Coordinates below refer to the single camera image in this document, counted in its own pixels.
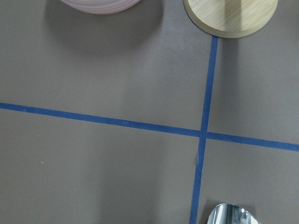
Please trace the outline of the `pink bowl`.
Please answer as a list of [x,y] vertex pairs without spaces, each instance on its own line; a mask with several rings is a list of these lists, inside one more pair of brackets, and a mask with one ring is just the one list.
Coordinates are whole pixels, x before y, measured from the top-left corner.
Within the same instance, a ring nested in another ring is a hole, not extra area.
[[68,6],[90,14],[114,14],[129,9],[139,0],[61,0]]

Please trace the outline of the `round wooden stand base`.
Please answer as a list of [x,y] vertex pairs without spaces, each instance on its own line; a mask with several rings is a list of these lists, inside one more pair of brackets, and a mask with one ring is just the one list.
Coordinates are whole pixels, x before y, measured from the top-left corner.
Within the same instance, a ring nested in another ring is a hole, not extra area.
[[185,11],[204,32],[241,38],[262,29],[274,15],[277,0],[184,0]]

